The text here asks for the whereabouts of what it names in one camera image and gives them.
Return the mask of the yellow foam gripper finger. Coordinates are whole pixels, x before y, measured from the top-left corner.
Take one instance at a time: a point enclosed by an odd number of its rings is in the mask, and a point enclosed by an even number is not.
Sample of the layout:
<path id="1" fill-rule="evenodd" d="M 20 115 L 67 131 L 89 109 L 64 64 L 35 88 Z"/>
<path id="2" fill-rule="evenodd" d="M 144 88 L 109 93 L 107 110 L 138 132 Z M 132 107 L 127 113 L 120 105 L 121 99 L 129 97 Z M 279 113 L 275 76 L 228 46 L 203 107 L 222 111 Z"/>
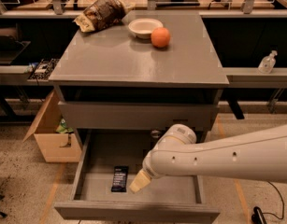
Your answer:
<path id="1" fill-rule="evenodd" d="M 141 169 L 136 177 L 134 178 L 133 182 L 130 184 L 129 189 L 133 193 L 137 193 L 140 190 L 144 189 L 151 183 L 151 177 L 148 175 L 147 172 L 145 172 L 143 169 Z"/>

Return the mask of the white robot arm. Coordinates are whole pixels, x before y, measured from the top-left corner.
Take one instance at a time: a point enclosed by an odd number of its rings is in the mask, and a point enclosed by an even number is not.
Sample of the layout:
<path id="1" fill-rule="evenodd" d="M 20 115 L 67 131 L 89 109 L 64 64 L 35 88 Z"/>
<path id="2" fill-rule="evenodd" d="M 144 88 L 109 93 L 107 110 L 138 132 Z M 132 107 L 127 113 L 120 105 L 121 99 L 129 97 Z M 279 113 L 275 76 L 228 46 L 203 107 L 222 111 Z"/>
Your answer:
<path id="1" fill-rule="evenodd" d="M 163 176 L 192 175 L 287 183 L 287 125 L 198 143 L 192 129 L 175 124 L 144 158 L 130 190 Z"/>

